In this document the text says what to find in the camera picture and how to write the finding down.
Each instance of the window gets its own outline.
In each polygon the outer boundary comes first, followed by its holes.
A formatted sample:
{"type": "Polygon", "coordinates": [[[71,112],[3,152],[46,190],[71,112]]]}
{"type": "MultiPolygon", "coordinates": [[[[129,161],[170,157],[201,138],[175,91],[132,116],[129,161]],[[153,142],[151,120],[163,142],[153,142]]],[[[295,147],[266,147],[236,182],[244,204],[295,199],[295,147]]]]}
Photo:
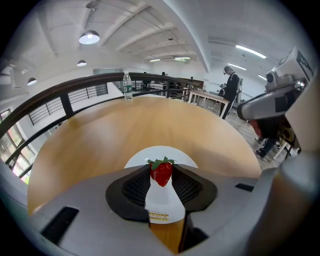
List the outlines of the window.
{"type": "MultiPolygon", "coordinates": [[[[0,123],[10,114],[10,110],[0,113],[0,123]]],[[[24,142],[18,127],[12,126],[8,132],[0,139],[0,158],[5,162],[17,147],[24,142]]],[[[24,147],[21,150],[21,154],[18,156],[16,164],[13,167],[13,173],[19,176],[24,170],[26,170],[35,160],[36,155],[28,147],[24,147]]],[[[30,171],[22,177],[22,180],[28,184],[30,171]]]]}

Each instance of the shoe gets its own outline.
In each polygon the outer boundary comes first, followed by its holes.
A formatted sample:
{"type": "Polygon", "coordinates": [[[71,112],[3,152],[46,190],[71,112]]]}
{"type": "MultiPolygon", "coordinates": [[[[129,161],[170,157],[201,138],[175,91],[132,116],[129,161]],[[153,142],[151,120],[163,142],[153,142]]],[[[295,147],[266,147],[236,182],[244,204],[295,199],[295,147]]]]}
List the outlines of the shoe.
{"type": "Polygon", "coordinates": [[[261,139],[260,137],[255,137],[254,139],[259,143],[261,143],[264,140],[264,139],[261,139]]]}
{"type": "Polygon", "coordinates": [[[261,157],[262,159],[264,159],[265,158],[265,155],[264,155],[264,153],[262,153],[262,151],[260,150],[260,149],[258,149],[257,151],[255,151],[256,152],[256,154],[259,156],[259,157],[261,157]]]}

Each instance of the strawberry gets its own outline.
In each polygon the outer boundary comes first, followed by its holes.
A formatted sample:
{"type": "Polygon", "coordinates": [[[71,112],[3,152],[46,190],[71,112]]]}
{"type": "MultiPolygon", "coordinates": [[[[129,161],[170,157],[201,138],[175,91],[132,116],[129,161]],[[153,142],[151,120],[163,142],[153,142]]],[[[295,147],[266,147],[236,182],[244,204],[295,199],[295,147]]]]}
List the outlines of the strawberry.
{"type": "Polygon", "coordinates": [[[150,164],[150,176],[161,187],[167,185],[172,175],[172,164],[174,162],[174,160],[168,159],[167,157],[164,157],[163,160],[148,160],[148,163],[150,164]]]}

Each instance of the wall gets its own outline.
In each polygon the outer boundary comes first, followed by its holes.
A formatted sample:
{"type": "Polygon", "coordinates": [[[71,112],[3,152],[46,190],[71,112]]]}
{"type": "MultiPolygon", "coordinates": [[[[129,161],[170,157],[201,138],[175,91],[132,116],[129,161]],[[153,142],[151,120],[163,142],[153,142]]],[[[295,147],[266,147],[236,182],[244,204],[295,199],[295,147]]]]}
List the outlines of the wall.
{"type": "MultiPolygon", "coordinates": [[[[0,99],[20,96],[19,98],[12,98],[5,102],[0,100],[0,103],[2,102],[0,104],[0,110],[11,109],[13,111],[24,101],[52,86],[72,79],[92,76],[94,74],[94,69],[123,69],[128,70],[129,72],[151,73],[152,68],[153,65],[150,62],[144,63],[143,60],[134,56],[119,52],[108,52],[107,50],[100,48],[82,49],[59,55],[47,64],[17,76],[15,83],[18,86],[22,86],[21,89],[12,89],[10,85],[0,87],[0,99]],[[87,65],[84,67],[77,67],[79,60],[85,60],[87,65]],[[31,77],[36,78],[37,83],[27,86],[27,82],[31,77]]],[[[72,105],[72,108],[77,110],[98,101],[123,95],[113,83],[108,83],[108,92],[109,93],[106,95],[76,102],[72,105]]],[[[17,125],[23,138],[26,140],[35,132],[59,117],[62,117],[64,114],[64,110],[61,110],[60,112],[57,111],[55,114],[40,121],[35,126],[32,125],[30,118],[25,116],[17,123],[17,125]]],[[[35,151],[35,153],[38,152],[46,140],[47,136],[44,134],[39,136],[30,144],[31,149],[35,151]]]]}
{"type": "Polygon", "coordinates": [[[105,49],[86,49],[70,52],[58,56],[46,65],[30,70],[19,77],[16,84],[26,88],[28,99],[39,92],[58,85],[62,82],[92,76],[94,69],[120,68],[129,72],[149,72],[152,70],[152,63],[120,52],[108,52],[105,49]],[[79,60],[85,60],[87,65],[78,67],[79,60]],[[37,83],[27,86],[29,78],[34,77],[37,83]]]}
{"type": "MultiPolygon", "coordinates": [[[[170,77],[190,78],[204,81],[205,89],[207,91],[214,91],[220,89],[219,85],[224,84],[228,80],[228,75],[223,74],[224,66],[212,66],[210,72],[206,73],[202,64],[199,61],[191,61],[186,64],[182,61],[158,61],[153,64],[153,74],[160,74],[165,72],[170,77]]],[[[237,70],[237,74],[243,78],[242,99],[248,100],[265,91],[265,81],[254,75],[250,75],[247,71],[237,70]]]]}

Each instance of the black vent grille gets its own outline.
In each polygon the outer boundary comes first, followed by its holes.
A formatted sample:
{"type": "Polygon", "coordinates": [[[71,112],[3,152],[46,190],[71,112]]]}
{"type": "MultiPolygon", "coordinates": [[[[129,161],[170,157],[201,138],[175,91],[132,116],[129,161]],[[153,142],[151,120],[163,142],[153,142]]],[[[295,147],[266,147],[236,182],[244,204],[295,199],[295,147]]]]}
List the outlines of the black vent grille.
{"type": "Polygon", "coordinates": [[[146,195],[150,188],[149,169],[127,180],[122,186],[122,194],[132,203],[145,207],[146,195]]]}
{"type": "MultiPolygon", "coordinates": [[[[182,204],[196,198],[204,189],[204,186],[200,182],[181,171],[177,171],[174,177],[172,177],[172,186],[182,204]]],[[[122,194],[132,203],[145,207],[146,195],[149,188],[150,173],[147,169],[127,180],[122,186],[122,194]]]]}

